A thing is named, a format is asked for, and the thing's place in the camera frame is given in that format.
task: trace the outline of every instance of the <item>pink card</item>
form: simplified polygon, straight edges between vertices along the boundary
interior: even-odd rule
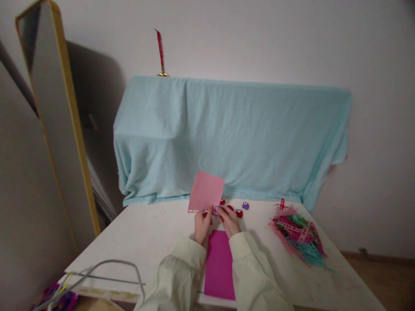
[[[196,213],[200,209],[205,210],[210,206],[219,205],[222,197],[225,180],[202,171],[196,174],[190,193],[188,213]]]
[[[235,300],[232,278],[232,253],[225,231],[212,230],[207,245],[204,293],[223,299]]]

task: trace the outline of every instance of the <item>magenta paper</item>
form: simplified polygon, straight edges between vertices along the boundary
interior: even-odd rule
[[[213,230],[207,245],[204,293],[209,296],[235,300],[232,278],[232,253],[225,231]]]

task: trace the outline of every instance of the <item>sleeve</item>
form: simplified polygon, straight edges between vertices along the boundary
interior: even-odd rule
[[[252,235],[249,232],[235,234],[229,244],[237,310],[293,311],[292,303],[278,287],[271,265]]]
[[[156,275],[146,284],[146,300],[139,310],[191,310],[205,257],[206,250],[200,244],[180,238],[171,255],[161,261]]]

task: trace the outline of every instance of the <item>wooden floor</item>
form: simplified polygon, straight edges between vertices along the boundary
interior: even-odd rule
[[[347,261],[387,311],[415,310],[415,265]]]

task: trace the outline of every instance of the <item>person's left hand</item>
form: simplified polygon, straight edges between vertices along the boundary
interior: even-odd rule
[[[213,206],[207,210],[206,217],[203,217],[203,211],[199,210],[195,215],[195,237],[193,240],[200,245],[206,241],[209,233],[209,225],[212,221]]]

